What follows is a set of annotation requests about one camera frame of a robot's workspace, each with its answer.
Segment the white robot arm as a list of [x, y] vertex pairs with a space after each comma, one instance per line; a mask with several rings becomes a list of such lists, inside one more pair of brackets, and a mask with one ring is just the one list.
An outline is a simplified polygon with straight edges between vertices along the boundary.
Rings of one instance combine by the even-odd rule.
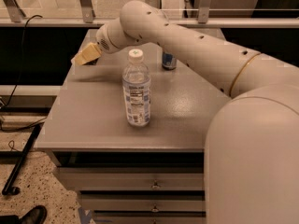
[[299, 224], [299, 69], [173, 24], [140, 1], [125, 4], [72, 61], [147, 42], [231, 99], [206, 135], [206, 223]]

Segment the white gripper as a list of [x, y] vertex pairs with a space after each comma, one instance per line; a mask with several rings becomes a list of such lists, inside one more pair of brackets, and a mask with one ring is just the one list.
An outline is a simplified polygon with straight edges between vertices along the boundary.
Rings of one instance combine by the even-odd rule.
[[107, 25], [102, 25], [95, 35], [96, 43], [88, 43], [81, 51], [79, 51], [71, 60], [74, 65], [84, 65], [98, 59], [102, 55], [102, 51], [106, 53], [116, 53], [120, 49], [117, 48], [109, 39]]

